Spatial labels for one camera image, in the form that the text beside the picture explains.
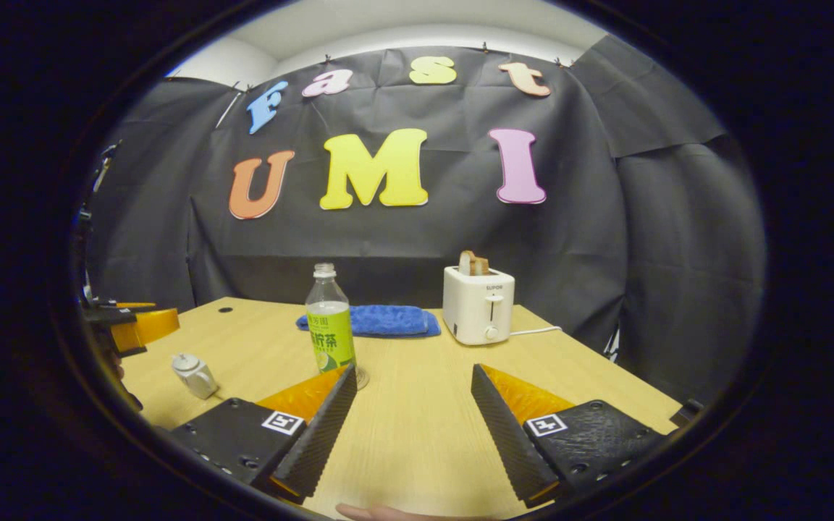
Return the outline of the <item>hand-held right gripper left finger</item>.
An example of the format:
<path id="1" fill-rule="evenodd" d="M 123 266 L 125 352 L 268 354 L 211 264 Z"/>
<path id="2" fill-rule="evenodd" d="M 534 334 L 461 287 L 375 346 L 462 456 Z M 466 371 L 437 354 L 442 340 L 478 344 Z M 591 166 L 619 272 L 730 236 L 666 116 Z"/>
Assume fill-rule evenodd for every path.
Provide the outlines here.
<path id="1" fill-rule="evenodd" d="M 223 400 L 173 428 L 171 438 L 227 477 L 303 504 L 356 398 L 356 372 L 347 364 L 259 402 Z"/>

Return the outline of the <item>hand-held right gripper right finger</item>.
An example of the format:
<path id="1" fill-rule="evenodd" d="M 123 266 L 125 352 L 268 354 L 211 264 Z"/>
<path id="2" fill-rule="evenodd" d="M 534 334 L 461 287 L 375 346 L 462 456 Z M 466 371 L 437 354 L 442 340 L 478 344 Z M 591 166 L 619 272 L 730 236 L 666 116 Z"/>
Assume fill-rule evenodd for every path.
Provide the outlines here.
<path id="1" fill-rule="evenodd" d="M 487 364 L 474 364 L 471 392 L 526 507 L 605 487 L 663 440 L 605 400 L 573 404 Z"/>

